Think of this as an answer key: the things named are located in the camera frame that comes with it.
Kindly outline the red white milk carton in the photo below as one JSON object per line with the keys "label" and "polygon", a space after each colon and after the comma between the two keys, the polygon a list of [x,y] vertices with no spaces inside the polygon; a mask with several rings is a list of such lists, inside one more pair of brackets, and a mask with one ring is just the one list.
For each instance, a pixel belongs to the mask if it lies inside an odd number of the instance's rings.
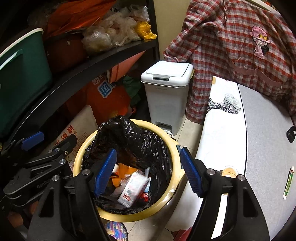
{"label": "red white milk carton", "polygon": [[138,197],[145,190],[149,182],[149,177],[142,175],[138,172],[134,172],[129,178],[123,192],[118,198],[118,203],[126,208],[131,208],[136,202]]}

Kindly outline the orange pink snack package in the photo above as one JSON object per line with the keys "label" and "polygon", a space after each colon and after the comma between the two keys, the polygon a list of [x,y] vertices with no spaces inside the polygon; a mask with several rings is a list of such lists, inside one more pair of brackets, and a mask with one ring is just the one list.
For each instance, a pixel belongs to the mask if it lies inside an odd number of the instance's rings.
{"label": "orange pink snack package", "polygon": [[120,182],[126,177],[130,176],[137,171],[137,168],[126,166],[125,164],[115,164],[110,179],[114,187],[119,187]]}

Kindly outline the round yellow trash basket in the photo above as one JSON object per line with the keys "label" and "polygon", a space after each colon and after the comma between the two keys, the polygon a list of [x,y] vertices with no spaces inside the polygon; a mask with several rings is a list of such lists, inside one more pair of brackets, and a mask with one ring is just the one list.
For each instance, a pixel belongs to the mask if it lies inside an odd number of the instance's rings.
{"label": "round yellow trash basket", "polygon": [[160,211],[173,197],[184,175],[181,168],[179,144],[160,127],[143,120],[122,116],[102,123],[80,147],[74,161],[73,173],[92,166],[110,148],[117,150],[118,162],[140,170],[149,168],[152,176],[149,201],[144,207],[123,208],[107,201],[106,195],[95,200],[101,218],[115,222],[134,222]]}

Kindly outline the black trash bag liner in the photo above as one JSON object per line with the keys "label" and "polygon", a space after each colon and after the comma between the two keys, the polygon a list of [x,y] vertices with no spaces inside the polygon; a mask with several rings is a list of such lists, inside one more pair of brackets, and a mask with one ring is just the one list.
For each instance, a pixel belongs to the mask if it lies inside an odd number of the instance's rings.
{"label": "black trash bag liner", "polygon": [[85,149],[81,168],[90,169],[98,160],[105,158],[111,148],[117,151],[118,164],[140,171],[149,169],[151,185],[148,200],[138,200],[131,208],[126,208],[111,197],[114,188],[109,186],[95,199],[96,205],[114,214],[134,214],[151,207],[165,193],[173,170],[171,154],[164,140],[124,116],[111,118],[99,126],[91,145]]}

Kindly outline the white pedal trash bin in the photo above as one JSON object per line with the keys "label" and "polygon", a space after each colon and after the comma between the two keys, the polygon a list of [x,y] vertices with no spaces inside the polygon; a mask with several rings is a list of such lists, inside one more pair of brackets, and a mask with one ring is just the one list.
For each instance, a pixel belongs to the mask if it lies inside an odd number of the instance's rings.
{"label": "white pedal trash bin", "polygon": [[158,61],[141,75],[149,106],[151,122],[176,135],[181,127],[187,104],[190,63]]}

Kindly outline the white rice sack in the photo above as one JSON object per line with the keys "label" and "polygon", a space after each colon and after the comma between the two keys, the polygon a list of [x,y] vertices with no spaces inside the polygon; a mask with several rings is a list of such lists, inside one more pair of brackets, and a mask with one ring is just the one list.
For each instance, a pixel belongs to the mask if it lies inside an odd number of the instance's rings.
{"label": "white rice sack", "polygon": [[70,154],[67,155],[66,160],[70,166],[71,171],[74,168],[74,162],[76,155],[85,142],[85,140],[96,130],[98,129],[98,125],[96,123],[96,119],[94,117],[91,106],[86,105],[69,123],[69,125],[64,128],[64,130],[60,133],[60,135],[43,150],[42,155],[48,153],[49,150],[53,149],[56,145],[62,142],[71,134],[74,134],[77,138],[77,144],[75,148],[72,150]]}

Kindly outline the black metal shelf rack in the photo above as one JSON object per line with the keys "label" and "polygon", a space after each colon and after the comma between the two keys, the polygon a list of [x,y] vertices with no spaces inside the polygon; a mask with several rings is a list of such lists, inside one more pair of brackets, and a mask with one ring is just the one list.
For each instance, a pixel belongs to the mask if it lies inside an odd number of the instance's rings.
{"label": "black metal shelf rack", "polygon": [[[1,131],[5,148],[20,139],[43,130],[54,112],[87,82],[119,62],[151,48],[155,40],[140,40],[107,51],[88,52],[82,44],[88,27],[47,37],[50,15],[69,1],[1,1],[1,51],[28,31],[43,29],[43,45],[51,72],[51,79],[20,113],[17,119]],[[153,1],[116,1],[111,8],[125,8],[136,4],[148,8],[152,22],[156,21]]]}

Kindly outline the green storage bin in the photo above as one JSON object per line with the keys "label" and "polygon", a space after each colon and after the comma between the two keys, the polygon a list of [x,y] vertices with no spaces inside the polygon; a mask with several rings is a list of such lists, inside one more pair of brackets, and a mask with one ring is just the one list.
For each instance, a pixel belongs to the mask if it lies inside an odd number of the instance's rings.
{"label": "green storage bin", "polygon": [[1,131],[18,118],[50,79],[42,28],[26,32],[1,51]]}

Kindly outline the orange bag with blue logo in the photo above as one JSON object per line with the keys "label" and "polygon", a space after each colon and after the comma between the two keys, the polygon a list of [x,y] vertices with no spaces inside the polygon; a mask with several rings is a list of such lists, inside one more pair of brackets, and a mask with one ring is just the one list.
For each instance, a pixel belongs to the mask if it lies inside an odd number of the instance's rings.
{"label": "orange bag with blue logo", "polygon": [[71,115],[76,115],[86,105],[90,106],[99,125],[118,115],[126,115],[131,97],[118,80],[124,77],[144,51],[118,63],[95,77],[74,94],[66,106]]}

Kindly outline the black white patterned cloth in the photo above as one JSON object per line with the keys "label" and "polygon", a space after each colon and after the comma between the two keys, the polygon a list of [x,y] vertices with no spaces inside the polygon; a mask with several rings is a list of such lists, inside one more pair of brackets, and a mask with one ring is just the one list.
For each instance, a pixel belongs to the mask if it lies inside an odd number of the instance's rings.
{"label": "black white patterned cloth", "polygon": [[238,114],[241,111],[241,107],[236,101],[234,96],[229,96],[224,94],[224,99],[222,102],[214,102],[211,98],[209,98],[207,111],[209,113],[212,109],[220,109],[226,113]]}

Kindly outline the red bag on shelf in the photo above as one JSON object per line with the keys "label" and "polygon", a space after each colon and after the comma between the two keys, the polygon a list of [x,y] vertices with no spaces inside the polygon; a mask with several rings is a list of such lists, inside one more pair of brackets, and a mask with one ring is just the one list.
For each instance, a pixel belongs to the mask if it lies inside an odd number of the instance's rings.
{"label": "red bag on shelf", "polygon": [[54,37],[71,30],[89,27],[100,20],[116,3],[112,0],[69,1],[50,15],[46,36]]}

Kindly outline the clear plastic bags bundle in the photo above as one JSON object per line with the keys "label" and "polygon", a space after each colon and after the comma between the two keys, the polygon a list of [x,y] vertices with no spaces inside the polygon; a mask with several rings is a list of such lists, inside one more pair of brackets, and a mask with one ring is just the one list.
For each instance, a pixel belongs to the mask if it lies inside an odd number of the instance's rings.
{"label": "clear plastic bags bundle", "polygon": [[82,44],[88,52],[100,52],[144,40],[135,32],[138,21],[150,24],[146,6],[132,4],[128,8],[109,11],[102,21],[85,30]]}

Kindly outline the yellow plastic bag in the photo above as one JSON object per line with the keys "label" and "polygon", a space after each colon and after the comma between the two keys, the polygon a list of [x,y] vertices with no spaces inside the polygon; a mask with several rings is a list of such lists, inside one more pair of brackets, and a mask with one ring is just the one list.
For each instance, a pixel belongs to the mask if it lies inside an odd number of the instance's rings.
{"label": "yellow plastic bag", "polygon": [[157,35],[151,31],[149,22],[138,21],[135,26],[135,32],[144,40],[154,40],[157,38]]}

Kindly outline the red plaid apron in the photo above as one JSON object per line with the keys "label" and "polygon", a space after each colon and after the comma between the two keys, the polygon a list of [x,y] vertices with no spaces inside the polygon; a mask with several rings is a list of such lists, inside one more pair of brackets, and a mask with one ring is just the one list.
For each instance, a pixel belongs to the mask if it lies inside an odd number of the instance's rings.
{"label": "red plaid apron", "polygon": [[204,122],[214,76],[268,96],[295,118],[295,36],[278,13],[246,1],[191,1],[164,58],[194,67],[186,116],[195,123]]}

